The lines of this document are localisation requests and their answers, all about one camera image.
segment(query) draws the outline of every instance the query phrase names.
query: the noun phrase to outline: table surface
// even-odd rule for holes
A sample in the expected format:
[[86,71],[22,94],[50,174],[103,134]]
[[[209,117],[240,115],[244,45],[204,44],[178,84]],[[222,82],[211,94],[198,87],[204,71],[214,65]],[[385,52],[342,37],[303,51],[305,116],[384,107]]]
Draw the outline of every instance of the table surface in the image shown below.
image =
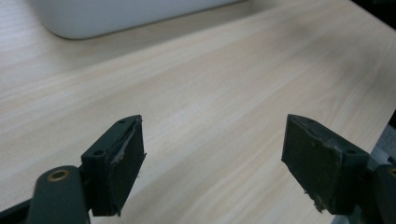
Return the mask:
[[92,223],[330,223],[280,161],[286,116],[370,151],[396,106],[396,34],[347,0],[257,0],[94,39],[0,3],[0,209],[116,120],[145,150],[121,218]]

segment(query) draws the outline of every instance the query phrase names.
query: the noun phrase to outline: wooden table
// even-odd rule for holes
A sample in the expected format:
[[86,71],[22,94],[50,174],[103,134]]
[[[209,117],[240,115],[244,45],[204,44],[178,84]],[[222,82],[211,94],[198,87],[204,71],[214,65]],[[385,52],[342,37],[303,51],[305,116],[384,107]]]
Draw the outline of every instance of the wooden table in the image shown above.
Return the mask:
[[148,153],[122,217],[330,223],[280,161],[286,116],[370,151],[396,106],[396,34],[347,0],[257,0],[83,41],[0,3],[0,210],[118,119]]

